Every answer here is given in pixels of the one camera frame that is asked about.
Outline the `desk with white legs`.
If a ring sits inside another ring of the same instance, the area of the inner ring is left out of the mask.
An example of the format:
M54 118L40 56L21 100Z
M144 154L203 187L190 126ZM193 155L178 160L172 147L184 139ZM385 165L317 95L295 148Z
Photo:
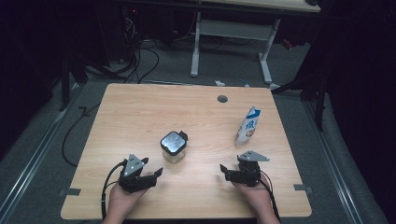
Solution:
M266 46L258 55L264 82L273 85L267 57L273 45L282 17L317 16L321 8L309 0L124 0L140 7L162 7L173 10L192 10L196 13L191 76L199 75L200 40L202 35L264 41ZM231 13L273 17L269 24L220 19L203 19L203 12Z

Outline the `black metal stand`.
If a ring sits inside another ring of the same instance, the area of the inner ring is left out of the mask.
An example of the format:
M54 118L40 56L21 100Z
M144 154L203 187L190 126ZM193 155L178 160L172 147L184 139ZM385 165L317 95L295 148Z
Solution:
M62 61L62 105L60 107L61 111L64 111L66 109L66 106L70 102L70 77L73 77L77 84L85 85L88 81L88 76L85 72L85 65L79 55L67 54L64 56L64 59Z
M325 109L325 94L327 84L327 74L313 73L304 77L298 77L292 82L272 90L272 94L280 94L281 92L301 87L300 99L302 101L316 101L316 109L314 111L314 122L320 131L322 128L323 111Z

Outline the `person's right hand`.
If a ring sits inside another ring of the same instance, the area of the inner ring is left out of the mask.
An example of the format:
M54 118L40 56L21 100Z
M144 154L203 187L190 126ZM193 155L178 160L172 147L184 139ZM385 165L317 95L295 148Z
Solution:
M247 185L235 183L233 185L242 193L248 204L252 207L258 218L268 218L274 216L272 208L272 201L270 193L267 189L268 182L264 175L261 175L261 180L255 187L248 187Z

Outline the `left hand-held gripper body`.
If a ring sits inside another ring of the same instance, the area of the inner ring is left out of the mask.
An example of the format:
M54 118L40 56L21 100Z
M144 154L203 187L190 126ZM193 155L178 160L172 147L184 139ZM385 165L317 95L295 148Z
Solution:
M130 154L120 172L119 185L128 192L138 192L139 190L155 187L156 184L150 185L148 176L141 175L144 166L135 154Z

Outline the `metal floor rail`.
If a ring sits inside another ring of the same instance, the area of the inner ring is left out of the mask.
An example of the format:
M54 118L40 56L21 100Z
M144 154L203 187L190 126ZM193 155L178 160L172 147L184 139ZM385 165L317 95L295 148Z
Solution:
M21 137L0 162L0 224L7 224L21 197L30 185L39 166L50 150L71 104L80 95L84 84L73 84L70 100L52 98L34 116Z
M335 190L337 192L338 198L346 212L346 216L350 224L362 224L361 214L354 202L351 195L351 191L347 186L339 166L337 165L336 159L332 154L331 147L327 141L327 138L322 130L322 126L318 124L316 120L315 107L309 102L302 102L305 112L309 117L310 123L312 124L316 136L320 142L321 151L334 184Z

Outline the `white and blue bag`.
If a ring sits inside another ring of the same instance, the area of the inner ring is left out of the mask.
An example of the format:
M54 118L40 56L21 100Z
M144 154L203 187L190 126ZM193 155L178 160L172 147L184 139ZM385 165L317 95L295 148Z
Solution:
M260 114L260 109L256 108L255 106L249 109L236 133L235 143L237 145L245 144L253 136L256 131Z

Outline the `person's left hand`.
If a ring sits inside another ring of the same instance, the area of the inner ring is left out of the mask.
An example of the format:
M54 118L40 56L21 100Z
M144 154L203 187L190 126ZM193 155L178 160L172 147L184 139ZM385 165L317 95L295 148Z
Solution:
M119 184L115 185L110 191L106 216L124 217L125 220L146 192L147 190L143 189L130 193Z

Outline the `clear jar with black lid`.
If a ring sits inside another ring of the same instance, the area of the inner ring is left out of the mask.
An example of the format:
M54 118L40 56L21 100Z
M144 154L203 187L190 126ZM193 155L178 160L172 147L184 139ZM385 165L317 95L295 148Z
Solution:
M170 132L160 141L163 157L171 163L180 162L186 155L187 142L188 136L186 133L182 131L179 133Z

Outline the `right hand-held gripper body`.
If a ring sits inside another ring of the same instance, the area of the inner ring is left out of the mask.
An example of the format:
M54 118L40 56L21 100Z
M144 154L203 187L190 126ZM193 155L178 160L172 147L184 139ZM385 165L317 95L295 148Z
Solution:
M238 162L236 174L224 175L226 181L240 183L248 187L255 187L261 179L260 161L269 161L270 159L260 153L249 150L239 155L241 162Z

